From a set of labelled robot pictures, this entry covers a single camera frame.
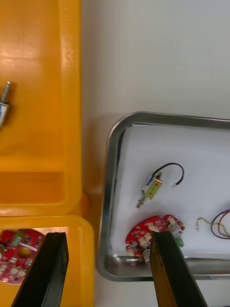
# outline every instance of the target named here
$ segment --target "electronic component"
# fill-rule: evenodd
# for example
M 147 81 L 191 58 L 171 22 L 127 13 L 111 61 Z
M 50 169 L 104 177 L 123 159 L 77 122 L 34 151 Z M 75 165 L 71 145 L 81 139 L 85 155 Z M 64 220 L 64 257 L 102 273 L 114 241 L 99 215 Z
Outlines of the electronic component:
M 136 225 L 127 235 L 126 251 L 128 255 L 143 259 L 146 264 L 150 263 L 150 244 L 152 232 L 170 231 L 175 237 L 179 247 L 184 243 L 181 235 L 184 231 L 183 224 L 173 215 L 165 215 L 161 218 L 158 215 L 152 216 Z
M 13 237 L 12 246 L 16 247 L 19 245 L 21 240 L 24 238 L 25 233 L 21 230 L 17 231 L 15 236 Z
M 11 85 L 11 82 L 7 81 L 6 86 L 2 93 L 1 99 L 0 99 L 0 126 L 3 123 L 6 113 L 8 111 L 8 108 L 10 106 L 9 104 L 6 103 L 6 98 L 9 93 L 10 85 Z
M 163 181 L 161 180 L 162 172 L 160 172 L 160 171 L 163 168 L 170 166 L 170 165 L 177 165 L 182 169 L 181 179 L 178 182 L 176 182 L 172 186 L 172 188 L 178 186 L 182 182 L 182 180 L 184 178 L 184 169 L 180 164 L 178 164 L 178 163 L 168 163 L 168 164 L 161 166 L 150 176 L 147 183 L 141 189 L 141 198 L 138 200 L 137 208 L 140 208 L 147 199 L 149 199 L 149 200 L 153 199 L 153 197 L 156 195 L 157 191 L 159 190 L 159 188 L 163 184 Z
M 33 229 L 4 230 L 1 233 L 0 281 L 9 284 L 23 282 L 43 237 Z

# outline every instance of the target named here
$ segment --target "electrical wire bundle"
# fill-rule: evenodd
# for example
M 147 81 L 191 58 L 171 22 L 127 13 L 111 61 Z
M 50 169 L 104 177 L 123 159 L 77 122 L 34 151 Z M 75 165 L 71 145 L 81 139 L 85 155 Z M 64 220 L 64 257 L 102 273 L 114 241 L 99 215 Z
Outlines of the electrical wire bundle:
M 211 227 L 211 232 L 214 236 L 216 236 L 217 238 L 220 239 L 224 239 L 224 240 L 230 240 L 230 234 L 228 233 L 226 227 L 224 226 L 224 224 L 222 223 L 223 218 L 230 213 L 230 209 L 226 209 L 222 212 L 220 212 L 216 217 L 214 217 L 214 219 L 212 220 L 212 222 L 207 221 L 205 218 L 203 217 L 199 217 L 196 221 L 196 230 L 199 230 L 199 224 L 198 222 L 200 220 L 205 221 L 207 224 L 210 225 Z

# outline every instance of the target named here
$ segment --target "silver metal part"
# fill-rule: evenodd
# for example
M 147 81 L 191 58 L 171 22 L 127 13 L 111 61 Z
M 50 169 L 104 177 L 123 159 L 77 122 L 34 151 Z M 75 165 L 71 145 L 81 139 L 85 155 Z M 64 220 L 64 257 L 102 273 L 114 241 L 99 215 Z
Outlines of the silver metal part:
M 117 180 L 117 169 L 120 161 L 123 135 L 132 125 L 176 125 L 224 129 L 230 131 L 230 120 L 201 118 L 192 116 L 143 113 L 127 115 L 112 128 L 107 143 L 107 161 L 104 182 L 103 210 L 97 256 L 97 268 L 100 274 L 112 281 L 133 282 L 152 281 L 149 265 L 143 259 L 131 256 L 119 256 L 113 252 L 111 234 L 115 224 L 117 202 L 114 195 L 120 188 Z M 230 259 L 218 258 L 185 258 L 196 280 L 230 279 Z
M 150 264 L 150 249 L 146 249 L 145 251 L 143 251 L 142 256 L 145 260 L 145 263 Z
M 9 93 L 10 86 L 11 86 L 11 82 L 7 81 L 6 86 L 5 86 L 3 93 L 2 93 L 1 99 L 0 99 L 0 102 L 3 103 L 3 104 L 6 103 L 6 98 L 7 98 L 7 95 Z
M 169 224 L 168 225 L 168 230 L 171 232 L 171 234 L 175 237 L 178 238 L 182 235 L 183 231 L 181 230 L 180 226 L 176 223 L 174 225 Z

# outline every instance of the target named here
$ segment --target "yellow plastic bin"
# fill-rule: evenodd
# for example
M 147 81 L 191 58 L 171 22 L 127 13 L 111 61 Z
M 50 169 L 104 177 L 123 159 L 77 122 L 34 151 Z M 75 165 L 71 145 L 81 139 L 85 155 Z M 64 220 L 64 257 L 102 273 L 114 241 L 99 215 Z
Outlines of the yellow plastic bin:
M 0 2 L 0 216 L 82 215 L 80 0 Z
M 61 307 L 93 306 L 93 230 L 83 218 L 66 215 L 50 217 L 0 218 L 0 229 L 35 228 L 47 232 L 66 232 L 69 264 Z M 20 286 L 0 283 L 1 306 L 10 307 Z

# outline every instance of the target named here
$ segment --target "green terminal block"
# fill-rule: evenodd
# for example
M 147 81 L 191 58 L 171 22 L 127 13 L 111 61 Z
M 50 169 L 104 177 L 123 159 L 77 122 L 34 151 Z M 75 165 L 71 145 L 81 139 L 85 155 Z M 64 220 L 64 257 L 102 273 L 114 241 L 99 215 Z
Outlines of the green terminal block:
M 182 248 L 182 247 L 184 246 L 184 242 L 183 242 L 183 240 L 181 239 L 181 237 L 175 238 L 175 240 L 176 240 L 176 244 L 177 244 L 180 248 Z
M 25 232 L 22 230 L 18 230 L 13 237 L 12 246 L 17 247 L 21 240 L 25 237 Z

